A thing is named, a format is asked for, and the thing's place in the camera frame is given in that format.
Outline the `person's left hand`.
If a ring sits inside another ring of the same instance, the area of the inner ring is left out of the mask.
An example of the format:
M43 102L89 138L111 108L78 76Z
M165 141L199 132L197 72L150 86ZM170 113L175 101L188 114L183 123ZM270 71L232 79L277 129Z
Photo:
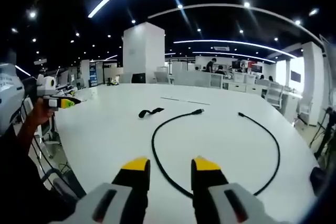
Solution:
M46 123L54 112L55 110L51 109L48 104L44 102L44 99L38 98L26 122L31 129L36 130L39 125Z

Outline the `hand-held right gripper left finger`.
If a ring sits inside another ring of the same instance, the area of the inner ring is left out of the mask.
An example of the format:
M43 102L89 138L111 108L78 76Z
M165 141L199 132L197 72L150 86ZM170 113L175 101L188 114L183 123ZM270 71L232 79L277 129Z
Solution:
M62 223L143 223L148 207L150 166L146 157L124 164L112 183L103 183L85 195Z

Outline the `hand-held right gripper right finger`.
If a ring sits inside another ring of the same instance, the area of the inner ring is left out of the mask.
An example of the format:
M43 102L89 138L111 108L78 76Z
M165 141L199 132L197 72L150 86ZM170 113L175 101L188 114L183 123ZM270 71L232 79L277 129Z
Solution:
M201 156L191 161L191 189L197 223L278 223L262 201Z

